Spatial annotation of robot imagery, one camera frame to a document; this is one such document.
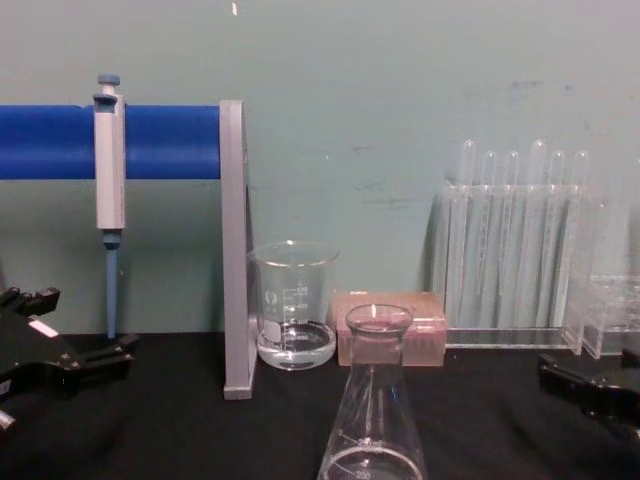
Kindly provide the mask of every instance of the pipette stand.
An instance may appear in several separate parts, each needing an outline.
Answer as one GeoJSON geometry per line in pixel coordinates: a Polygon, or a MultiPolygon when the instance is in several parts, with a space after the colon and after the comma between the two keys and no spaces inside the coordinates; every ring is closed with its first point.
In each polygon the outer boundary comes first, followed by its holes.
{"type": "MultiPolygon", "coordinates": [[[[256,317],[247,262],[253,237],[242,101],[125,108],[127,179],[221,181],[224,398],[249,399],[256,317]]],[[[0,180],[95,179],[93,131],[93,105],[0,106],[0,180]]]]}

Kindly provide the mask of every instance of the glassware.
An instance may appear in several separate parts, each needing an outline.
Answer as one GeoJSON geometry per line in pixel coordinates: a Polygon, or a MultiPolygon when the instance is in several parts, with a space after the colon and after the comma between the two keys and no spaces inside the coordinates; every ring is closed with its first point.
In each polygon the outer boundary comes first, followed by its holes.
{"type": "Polygon", "coordinates": [[[318,480],[427,480],[402,373],[411,314],[364,305],[346,322],[353,333],[351,373],[318,480]]]}
{"type": "Polygon", "coordinates": [[[257,268],[258,354],[283,370],[304,370],[336,349],[326,325],[338,252],[315,242],[287,240],[249,253],[257,268]]]}

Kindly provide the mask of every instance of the black table surface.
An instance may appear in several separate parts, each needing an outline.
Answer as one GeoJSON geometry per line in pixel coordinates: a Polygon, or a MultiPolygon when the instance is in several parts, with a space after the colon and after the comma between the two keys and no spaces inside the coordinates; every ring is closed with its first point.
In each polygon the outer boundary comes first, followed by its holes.
{"type": "MultiPolygon", "coordinates": [[[[124,382],[4,402],[19,425],[0,479],[315,480],[349,369],[259,362],[253,399],[225,401],[223,348],[221,334],[146,335],[124,382]]],[[[640,478],[635,432],[541,393],[538,353],[449,350],[444,367],[405,369],[430,480],[640,478]]]]}

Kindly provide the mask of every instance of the pink box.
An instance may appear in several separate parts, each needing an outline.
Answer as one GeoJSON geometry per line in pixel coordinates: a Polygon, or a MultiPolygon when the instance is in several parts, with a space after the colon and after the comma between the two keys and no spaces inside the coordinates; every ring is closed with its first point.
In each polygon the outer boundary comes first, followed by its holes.
{"type": "Polygon", "coordinates": [[[442,300],[431,292],[336,292],[327,323],[336,331],[338,363],[351,365],[351,331],[346,315],[360,305],[389,304],[407,309],[413,324],[404,336],[402,364],[407,367],[440,367],[444,363],[447,318],[442,300]]]}

